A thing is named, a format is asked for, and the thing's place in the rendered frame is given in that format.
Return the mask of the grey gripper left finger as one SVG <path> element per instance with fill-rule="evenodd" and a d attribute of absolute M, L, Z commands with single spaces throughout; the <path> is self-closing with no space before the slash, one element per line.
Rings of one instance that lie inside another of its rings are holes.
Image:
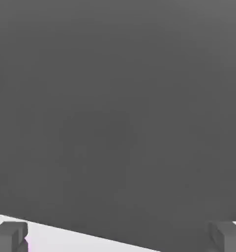
<path fill-rule="evenodd" d="M 4 221 L 0 224 L 0 252 L 29 252 L 24 221 Z"/>

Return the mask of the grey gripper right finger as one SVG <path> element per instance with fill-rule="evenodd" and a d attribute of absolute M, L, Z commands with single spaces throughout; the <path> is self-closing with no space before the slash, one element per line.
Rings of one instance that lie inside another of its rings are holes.
<path fill-rule="evenodd" d="M 210 246 L 207 252 L 236 252 L 236 224 L 217 221 L 208 224 Z"/>

